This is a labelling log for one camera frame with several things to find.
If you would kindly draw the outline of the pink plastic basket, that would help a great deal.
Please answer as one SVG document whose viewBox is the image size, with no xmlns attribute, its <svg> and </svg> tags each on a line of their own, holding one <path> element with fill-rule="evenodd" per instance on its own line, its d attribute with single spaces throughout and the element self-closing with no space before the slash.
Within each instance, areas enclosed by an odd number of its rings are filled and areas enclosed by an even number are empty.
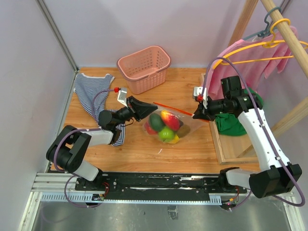
<svg viewBox="0 0 308 231">
<path fill-rule="evenodd" d="M 131 92 L 141 94 L 166 81 L 171 58 L 162 47 L 149 46 L 120 58 L 116 65 Z"/>
</svg>

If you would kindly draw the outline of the fake green lime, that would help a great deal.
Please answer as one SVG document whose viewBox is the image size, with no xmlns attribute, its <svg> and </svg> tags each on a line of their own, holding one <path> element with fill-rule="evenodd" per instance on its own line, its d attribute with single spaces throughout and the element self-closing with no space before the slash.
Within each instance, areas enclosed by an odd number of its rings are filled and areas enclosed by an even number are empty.
<svg viewBox="0 0 308 231">
<path fill-rule="evenodd" d="M 168 127 L 164 127 L 160 132 L 158 132 L 158 137 L 163 142 L 172 141 L 175 137 L 175 133 Z"/>
</svg>

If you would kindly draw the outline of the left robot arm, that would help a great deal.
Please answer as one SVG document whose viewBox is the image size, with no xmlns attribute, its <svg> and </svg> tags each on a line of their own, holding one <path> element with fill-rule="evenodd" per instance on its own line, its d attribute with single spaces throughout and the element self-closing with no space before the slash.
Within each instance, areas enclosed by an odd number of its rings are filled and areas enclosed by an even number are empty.
<svg viewBox="0 0 308 231">
<path fill-rule="evenodd" d="M 139 122 L 157 110 L 155 104 L 145 103 L 133 96 L 125 99 L 124 107 L 116 112 L 99 113 L 98 128 L 85 129 L 68 125 L 63 128 L 46 152 L 46 159 L 66 171 L 86 180 L 96 191 L 103 185 L 102 171 L 84 160 L 89 147 L 114 144 L 121 135 L 119 125 L 134 119 Z"/>
</svg>

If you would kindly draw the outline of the fake red-yellow mango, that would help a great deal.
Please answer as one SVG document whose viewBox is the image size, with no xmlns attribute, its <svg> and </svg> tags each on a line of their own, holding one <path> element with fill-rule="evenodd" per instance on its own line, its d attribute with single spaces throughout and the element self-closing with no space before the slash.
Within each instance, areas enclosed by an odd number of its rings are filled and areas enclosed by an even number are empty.
<svg viewBox="0 0 308 231">
<path fill-rule="evenodd" d="M 171 112 L 163 110 L 160 116 L 167 127 L 173 131 L 177 131 L 180 128 L 180 120 Z"/>
</svg>

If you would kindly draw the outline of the fake brown kiwi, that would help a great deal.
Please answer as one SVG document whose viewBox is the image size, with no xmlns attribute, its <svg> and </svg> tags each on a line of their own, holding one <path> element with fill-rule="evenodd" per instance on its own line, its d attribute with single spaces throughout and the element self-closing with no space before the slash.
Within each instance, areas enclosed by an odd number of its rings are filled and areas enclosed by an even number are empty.
<svg viewBox="0 0 308 231">
<path fill-rule="evenodd" d="M 191 127 L 188 125 L 182 125 L 177 131 L 177 136 L 183 138 L 191 132 Z"/>
</svg>

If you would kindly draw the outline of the clear zip top bag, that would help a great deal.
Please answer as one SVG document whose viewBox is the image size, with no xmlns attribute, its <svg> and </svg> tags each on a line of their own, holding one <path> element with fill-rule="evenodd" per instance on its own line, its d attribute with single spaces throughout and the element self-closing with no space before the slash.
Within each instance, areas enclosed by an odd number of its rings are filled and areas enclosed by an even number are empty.
<svg viewBox="0 0 308 231">
<path fill-rule="evenodd" d="M 176 144 L 197 131 L 206 121 L 194 119 L 193 114 L 175 107 L 154 102 L 157 109 L 145 118 L 143 131 L 155 139 Z"/>
</svg>

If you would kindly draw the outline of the fake yellow lemon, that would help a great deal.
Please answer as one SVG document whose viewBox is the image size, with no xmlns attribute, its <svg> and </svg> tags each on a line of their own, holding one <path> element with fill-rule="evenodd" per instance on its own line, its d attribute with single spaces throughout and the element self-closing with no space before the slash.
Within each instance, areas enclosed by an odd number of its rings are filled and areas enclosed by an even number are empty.
<svg viewBox="0 0 308 231">
<path fill-rule="evenodd" d="M 177 135 L 177 134 L 175 134 L 175 136 L 174 136 L 173 140 L 171 140 L 169 143 L 171 143 L 171 144 L 175 144 L 175 143 L 177 143 L 177 142 L 179 142 L 179 141 L 180 141 L 180 138 L 178 137 L 178 135 Z"/>
</svg>

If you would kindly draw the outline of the fake red apple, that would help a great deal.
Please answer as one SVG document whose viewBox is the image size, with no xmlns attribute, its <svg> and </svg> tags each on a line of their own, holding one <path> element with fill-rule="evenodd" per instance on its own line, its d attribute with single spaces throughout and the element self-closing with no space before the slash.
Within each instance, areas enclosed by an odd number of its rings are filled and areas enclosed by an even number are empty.
<svg viewBox="0 0 308 231">
<path fill-rule="evenodd" d="M 148 122 L 144 124 L 145 130 L 149 135 L 156 135 L 157 131 L 153 130 Z"/>
</svg>

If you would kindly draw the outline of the pink shirt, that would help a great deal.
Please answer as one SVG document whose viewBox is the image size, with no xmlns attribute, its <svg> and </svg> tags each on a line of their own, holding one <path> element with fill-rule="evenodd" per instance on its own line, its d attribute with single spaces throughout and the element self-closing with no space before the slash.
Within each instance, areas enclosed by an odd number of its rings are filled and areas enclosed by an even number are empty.
<svg viewBox="0 0 308 231">
<path fill-rule="evenodd" d="M 270 36 L 265 37 L 263 39 L 255 40 L 255 41 L 246 41 L 246 40 L 239 40 L 224 51 L 219 54 L 219 57 L 223 57 L 228 51 L 232 51 L 233 49 L 237 49 L 239 47 L 250 45 L 252 43 L 264 42 L 266 40 L 270 40 Z M 276 53 L 277 56 L 291 55 L 292 52 L 288 47 L 280 48 L 278 51 L 276 49 L 270 50 L 273 53 Z M 230 61 L 236 60 L 250 60 L 250 59 L 258 59 L 258 55 L 254 56 L 253 58 L 242 57 L 240 54 L 235 54 L 230 57 Z M 236 76 L 237 72 L 231 67 L 227 62 L 223 60 L 218 60 L 220 62 L 219 65 L 212 67 L 209 69 L 207 79 L 206 79 L 206 89 L 208 95 L 212 99 L 221 99 L 223 98 L 222 87 L 221 87 L 221 80 L 226 77 Z M 252 90 L 257 90 L 257 87 L 260 83 L 261 77 L 268 78 L 270 74 L 277 70 L 278 73 L 282 72 L 287 64 L 288 59 L 281 59 L 281 60 L 268 60 L 268 61 L 260 61 L 260 62 L 251 62 L 251 63 L 244 63 L 244 64 L 234 64 L 239 72 L 242 74 L 243 78 L 246 80 L 248 87 Z"/>
</svg>

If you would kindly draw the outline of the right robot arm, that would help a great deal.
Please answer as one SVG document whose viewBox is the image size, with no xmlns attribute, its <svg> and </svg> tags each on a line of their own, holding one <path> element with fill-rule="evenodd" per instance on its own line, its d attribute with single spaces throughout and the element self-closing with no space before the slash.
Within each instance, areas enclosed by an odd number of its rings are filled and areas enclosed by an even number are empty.
<svg viewBox="0 0 308 231">
<path fill-rule="evenodd" d="M 213 121 L 219 113 L 235 115 L 244 127 L 256 152 L 260 172 L 245 171 L 238 167 L 223 169 L 218 187 L 230 192 L 235 186 L 250 189 L 257 198 L 277 196 L 290 192 L 302 175 L 298 164 L 291 164 L 273 136 L 262 105 L 255 94 L 242 88 L 240 78 L 232 76 L 221 82 L 223 98 L 212 100 L 203 86 L 194 87 L 193 98 L 198 107 L 194 119 Z"/>
</svg>

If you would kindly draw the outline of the blue white striped shirt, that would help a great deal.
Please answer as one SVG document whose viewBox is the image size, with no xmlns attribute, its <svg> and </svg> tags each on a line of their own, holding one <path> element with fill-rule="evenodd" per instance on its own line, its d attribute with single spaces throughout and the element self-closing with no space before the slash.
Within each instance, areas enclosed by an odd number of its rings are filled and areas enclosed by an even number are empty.
<svg viewBox="0 0 308 231">
<path fill-rule="evenodd" d="M 79 102 L 84 110 L 98 122 L 99 113 L 105 110 L 107 97 L 112 90 L 110 89 L 114 77 L 106 74 L 103 77 L 89 77 L 83 73 L 77 74 L 74 85 L 74 93 L 77 95 Z M 125 125 L 116 126 L 120 130 L 120 135 L 116 141 L 112 141 L 112 133 L 109 131 L 88 131 L 91 136 L 89 146 L 99 144 L 111 144 L 120 146 L 125 140 Z"/>
</svg>

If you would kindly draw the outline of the green tank top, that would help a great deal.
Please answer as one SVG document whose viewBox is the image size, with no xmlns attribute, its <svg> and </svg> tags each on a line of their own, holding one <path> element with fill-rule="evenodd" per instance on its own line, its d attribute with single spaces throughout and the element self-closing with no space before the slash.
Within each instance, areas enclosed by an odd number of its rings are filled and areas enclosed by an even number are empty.
<svg viewBox="0 0 308 231">
<path fill-rule="evenodd" d="M 221 135 L 239 137 L 246 134 L 246 130 L 234 114 L 220 113 L 215 115 L 218 133 Z"/>
</svg>

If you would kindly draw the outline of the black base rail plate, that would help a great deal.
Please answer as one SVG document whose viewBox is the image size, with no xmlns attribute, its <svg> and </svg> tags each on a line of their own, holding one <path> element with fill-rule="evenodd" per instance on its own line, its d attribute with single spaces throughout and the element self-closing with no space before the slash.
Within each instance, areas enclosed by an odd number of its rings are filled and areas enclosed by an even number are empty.
<svg viewBox="0 0 308 231">
<path fill-rule="evenodd" d="M 78 178 L 77 191 L 107 189 L 107 199 L 141 201 L 207 201 L 218 193 L 245 194 L 240 186 L 223 186 L 218 174 L 104 172 L 94 181 Z"/>
</svg>

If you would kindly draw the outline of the yellow clothes hanger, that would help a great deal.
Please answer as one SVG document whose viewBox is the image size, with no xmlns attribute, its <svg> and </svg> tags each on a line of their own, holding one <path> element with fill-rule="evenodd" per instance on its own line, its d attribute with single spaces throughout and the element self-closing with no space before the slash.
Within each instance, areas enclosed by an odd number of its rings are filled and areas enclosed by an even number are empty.
<svg viewBox="0 0 308 231">
<path fill-rule="evenodd" d="M 270 28 L 270 40 L 266 40 L 264 42 L 258 42 L 258 43 L 252 43 L 250 45 L 245 45 L 242 47 L 239 47 L 237 49 L 233 49 L 232 51 L 228 51 L 225 55 L 223 55 L 223 58 L 226 58 L 227 61 L 230 60 L 230 57 L 233 55 L 240 54 L 242 57 L 244 57 L 244 54 L 246 54 L 245 57 L 247 58 L 253 58 L 254 56 L 258 55 L 258 59 L 250 59 L 250 60 L 236 60 L 231 61 L 233 64 L 244 64 L 244 63 L 251 63 L 251 62 L 260 62 L 260 61 L 268 61 L 268 60 L 281 60 L 281 59 L 288 59 L 293 58 L 293 55 L 283 55 L 283 56 L 277 56 L 276 53 L 271 52 L 270 50 L 276 49 L 278 51 L 280 48 L 286 48 L 289 46 L 287 45 L 287 42 L 283 39 L 276 40 L 278 37 L 278 33 L 274 32 L 275 27 L 282 22 L 286 22 L 288 25 L 290 25 L 291 21 L 287 18 L 280 19 L 276 21 Z"/>
</svg>

